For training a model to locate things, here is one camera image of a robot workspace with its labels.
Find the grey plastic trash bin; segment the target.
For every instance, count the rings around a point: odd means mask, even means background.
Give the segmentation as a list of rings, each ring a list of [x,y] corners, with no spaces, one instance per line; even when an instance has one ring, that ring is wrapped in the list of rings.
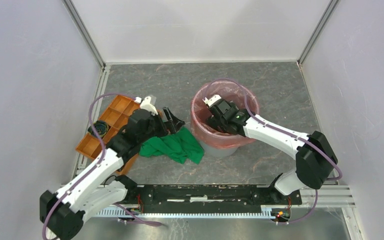
[[[203,99],[219,95],[226,101],[232,101],[239,109],[245,108],[247,102],[254,114],[260,113],[257,97],[248,88],[239,87],[227,79],[219,79],[212,84],[206,83],[195,94],[190,107],[190,129],[204,152],[216,158],[232,155],[238,148],[254,143],[255,140],[241,135],[231,135],[216,131],[207,125],[206,120],[212,115]]]

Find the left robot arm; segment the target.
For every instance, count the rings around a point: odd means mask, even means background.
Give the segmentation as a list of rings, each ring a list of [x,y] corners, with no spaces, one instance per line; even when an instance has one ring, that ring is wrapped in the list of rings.
[[[177,133],[185,122],[175,117],[169,108],[163,108],[166,120],[157,111],[136,109],[127,122],[109,140],[98,157],[77,177],[52,193],[46,190],[39,197],[39,219],[43,223],[42,238],[46,231],[56,240],[71,240],[84,223],[106,206],[119,201],[133,203],[137,190],[121,182],[111,183],[96,191],[111,173],[122,168],[139,153],[141,146],[153,137]]]

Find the red plastic trash bag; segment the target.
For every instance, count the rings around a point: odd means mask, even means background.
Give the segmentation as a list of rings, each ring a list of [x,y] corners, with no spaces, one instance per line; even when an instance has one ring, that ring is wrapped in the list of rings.
[[[193,136],[217,149],[238,148],[255,142],[245,136],[244,126],[260,112],[256,95],[233,81],[219,79],[204,84],[195,94],[190,108]]]

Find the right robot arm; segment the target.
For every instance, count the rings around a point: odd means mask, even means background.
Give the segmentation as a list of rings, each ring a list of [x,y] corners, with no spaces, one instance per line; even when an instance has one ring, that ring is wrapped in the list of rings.
[[[212,128],[258,140],[295,160],[295,167],[278,176],[268,191],[269,199],[275,204],[282,204],[292,192],[304,187],[320,189],[331,172],[339,169],[330,143],[319,131],[308,134],[282,127],[255,114],[249,107],[238,108],[233,101],[217,94],[204,98],[203,102],[211,113],[207,121]]]

